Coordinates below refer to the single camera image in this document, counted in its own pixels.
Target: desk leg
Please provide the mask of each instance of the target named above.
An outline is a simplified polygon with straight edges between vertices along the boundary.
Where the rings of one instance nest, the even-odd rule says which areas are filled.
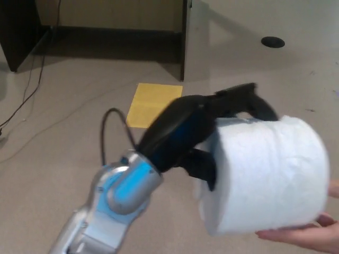
[[[0,44],[11,71],[17,71],[41,37],[34,0],[0,0]]]
[[[188,27],[190,21],[190,10],[192,0],[183,0],[182,8],[182,33],[181,33],[181,56],[180,56],[180,81],[185,79],[185,64],[186,64],[186,48],[187,48],[187,36]]]

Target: dark wooden panel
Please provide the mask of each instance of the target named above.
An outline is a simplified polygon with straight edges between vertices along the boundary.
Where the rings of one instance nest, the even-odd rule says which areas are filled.
[[[42,34],[34,0],[0,0],[0,44],[11,71],[17,71]]]
[[[37,53],[43,54],[48,45],[46,40]],[[60,26],[47,54],[179,64],[181,33]]]

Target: floor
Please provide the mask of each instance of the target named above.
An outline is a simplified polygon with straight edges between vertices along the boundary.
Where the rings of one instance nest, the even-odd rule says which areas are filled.
[[[47,253],[72,210],[86,199],[100,168],[99,125],[112,106],[128,112],[139,82],[183,85],[183,95],[211,94],[254,81],[280,115],[310,123],[323,138],[339,177],[338,1],[194,1],[184,83],[154,62],[49,57],[34,99],[3,130],[0,142],[0,253]],[[282,49],[260,38],[283,38]],[[32,58],[22,70],[0,63],[0,119],[21,103]],[[34,89],[35,58],[28,93]],[[111,120],[109,159],[129,149],[118,121]],[[133,129],[136,138],[144,130]],[[148,211],[128,232],[119,253],[312,253],[257,239],[254,234],[207,235],[181,170],[165,175]],[[339,202],[327,210],[339,217]]]

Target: silver robot arm segment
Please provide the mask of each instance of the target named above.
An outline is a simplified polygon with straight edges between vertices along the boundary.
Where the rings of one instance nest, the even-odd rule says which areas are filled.
[[[94,177],[87,202],[73,213],[49,254],[113,254],[163,182],[143,156],[131,152]]]

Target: black round hole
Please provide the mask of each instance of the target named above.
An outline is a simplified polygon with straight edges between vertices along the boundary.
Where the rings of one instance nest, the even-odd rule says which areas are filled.
[[[261,43],[265,45],[266,47],[269,48],[282,48],[285,46],[284,40],[278,38],[278,37],[273,37],[273,36],[267,36],[261,39]]]

